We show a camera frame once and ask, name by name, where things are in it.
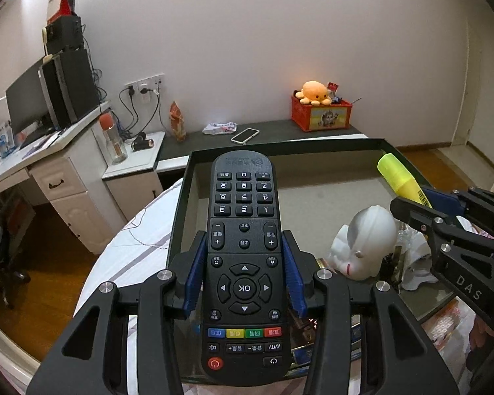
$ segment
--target smartphone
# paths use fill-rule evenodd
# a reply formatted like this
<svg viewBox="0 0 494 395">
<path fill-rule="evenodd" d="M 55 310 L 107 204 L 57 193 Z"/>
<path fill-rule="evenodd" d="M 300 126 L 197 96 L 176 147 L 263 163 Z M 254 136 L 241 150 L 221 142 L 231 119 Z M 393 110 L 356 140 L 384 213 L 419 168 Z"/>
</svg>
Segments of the smartphone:
<svg viewBox="0 0 494 395">
<path fill-rule="evenodd" d="M 239 134 L 237 135 L 234 135 L 232 138 L 231 138 L 231 141 L 236 143 L 236 144 L 245 144 L 248 140 L 250 140 L 251 138 L 255 137 L 256 135 L 258 135 L 260 133 L 259 130 L 256 130 L 256 129 L 252 129 L 252 128 L 247 128 L 246 130 L 243 130 L 242 132 L 240 132 Z"/>
</svg>

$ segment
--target cartoon picture on box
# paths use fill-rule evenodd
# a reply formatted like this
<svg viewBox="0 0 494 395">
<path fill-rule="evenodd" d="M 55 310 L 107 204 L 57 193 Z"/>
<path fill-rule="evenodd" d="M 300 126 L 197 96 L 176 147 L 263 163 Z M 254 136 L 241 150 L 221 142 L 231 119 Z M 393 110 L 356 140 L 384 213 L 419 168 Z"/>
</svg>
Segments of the cartoon picture on box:
<svg viewBox="0 0 494 395">
<path fill-rule="evenodd" d="M 346 109 L 337 108 L 334 111 L 330 109 L 312 109 L 311 110 L 311 125 L 310 126 L 320 126 L 324 129 L 344 127 L 346 118 Z"/>
</svg>

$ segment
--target hand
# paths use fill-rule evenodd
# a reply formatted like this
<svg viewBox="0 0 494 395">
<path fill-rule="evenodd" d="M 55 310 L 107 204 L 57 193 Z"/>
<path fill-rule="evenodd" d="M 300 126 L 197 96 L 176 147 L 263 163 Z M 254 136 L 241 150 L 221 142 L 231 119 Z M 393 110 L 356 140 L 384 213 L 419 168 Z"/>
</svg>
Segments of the hand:
<svg viewBox="0 0 494 395">
<path fill-rule="evenodd" d="M 474 319 L 474 326 L 470 331 L 470 349 L 482 348 L 487 340 L 487 334 L 494 337 L 494 331 L 479 317 L 476 315 Z"/>
</svg>

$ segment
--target yellow highlighter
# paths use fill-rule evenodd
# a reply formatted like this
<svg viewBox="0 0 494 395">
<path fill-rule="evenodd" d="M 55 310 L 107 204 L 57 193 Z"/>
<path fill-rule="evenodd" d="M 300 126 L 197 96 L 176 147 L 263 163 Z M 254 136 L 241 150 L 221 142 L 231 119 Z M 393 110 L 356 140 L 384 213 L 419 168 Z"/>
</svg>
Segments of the yellow highlighter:
<svg viewBox="0 0 494 395">
<path fill-rule="evenodd" d="M 432 207 L 414 176 L 393 154 L 388 153 L 382 156 L 377 164 L 377 169 L 396 195 L 416 201 L 429 208 Z"/>
</svg>

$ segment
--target red basket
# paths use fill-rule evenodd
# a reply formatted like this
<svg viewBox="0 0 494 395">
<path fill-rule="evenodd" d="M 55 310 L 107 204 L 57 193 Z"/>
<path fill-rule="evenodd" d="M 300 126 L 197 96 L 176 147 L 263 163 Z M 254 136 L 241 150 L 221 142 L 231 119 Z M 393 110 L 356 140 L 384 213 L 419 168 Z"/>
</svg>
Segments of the red basket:
<svg viewBox="0 0 494 395">
<path fill-rule="evenodd" d="M 291 97 L 291 119 L 293 119 L 304 132 L 312 130 L 348 129 L 349 118 L 353 105 L 342 100 L 340 104 L 304 105 L 295 96 Z"/>
</svg>

